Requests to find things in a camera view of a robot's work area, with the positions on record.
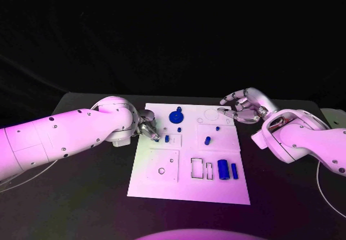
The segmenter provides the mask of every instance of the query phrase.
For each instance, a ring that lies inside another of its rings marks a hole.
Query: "dark table surface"
[[[67,93],[53,114],[90,108],[106,94]],[[145,103],[219,105],[217,98],[121,95]],[[281,109],[304,109],[324,120],[310,101],[275,100]],[[250,205],[126,197],[138,137],[119,148],[98,147],[59,160],[28,183],[0,193],[0,239],[135,239],[174,229],[229,230],[269,240],[346,239],[346,219],[331,210],[315,183],[317,160],[287,164],[250,134],[261,124],[235,123]],[[10,186],[47,165],[27,171]],[[346,178],[320,166],[320,186],[346,213]]]

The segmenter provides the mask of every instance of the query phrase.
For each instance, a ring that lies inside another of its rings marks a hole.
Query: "black curtain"
[[[66,92],[222,98],[255,87],[346,109],[344,5],[321,7],[2,2],[0,127],[47,116]]]

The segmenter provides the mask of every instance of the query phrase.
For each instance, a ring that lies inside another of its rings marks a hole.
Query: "round blue part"
[[[184,120],[184,115],[181,114],[181,108],[177,107],[175,111],[168,114],[168,120],[173,124],[178,124]]]
[[[235,163],[230,164],[230,168],[232,168],[232,179],[237,179],[237,172],[236,172],[236,164]]]
[[[229,165],[227,165],[227,160],[225,159],[217,160],[217,178],[220,180],[229,179]]]
[[[206,139],[204,139],[204,142],[203,142],[203,144],[204,144],[204,145],[209,145],[209,143],[210,143],[210,140],[212,140],[212,139],[210,139],[210,137],[207,136],[207,137],[206,137]]]

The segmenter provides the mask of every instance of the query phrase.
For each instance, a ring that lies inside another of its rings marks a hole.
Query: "white board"
[[[183,121],[174,124],[168,115],[177,107],[181,107]],[[236,127],[233,119],[217,114],[217,108],[206,105],[145,104],[145,109],[154,112],[161,139],[154,142],[145,136],[138,136],[126,196],[250,204]],[[209,145],[204,145],[206,137],[210,137]],[[200,172],[191,174],[193,168],[200,171],[200,165],[191,165],[191,162],[199,162],[191,159],[201,159],[201,178],[197,178]],[[227,161],[229,180],[219,179],[220,159]],[[233,179],[230,164],[236,164],[237,179]]]

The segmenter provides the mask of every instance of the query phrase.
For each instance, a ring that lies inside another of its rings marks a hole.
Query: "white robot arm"
[[[155,117],[137,112],[121,97],[106,97],[90,109],[77,109],[0,129],[0,181],[33,167],[93,148],[102,141],[115,147],[144,134],[158,140]]]
[[[222,115],[240,123],[253,124],[262,118],[261,130],[250,136],[261,149],[269,148],[275,157],[291,163],[302,156],[314,156],[330,171],[346,176],[346,129],[330,129],[307,111],[279,110],[255,88],[230,93],[219,102],[235,102],[236,111],[219,108]]]

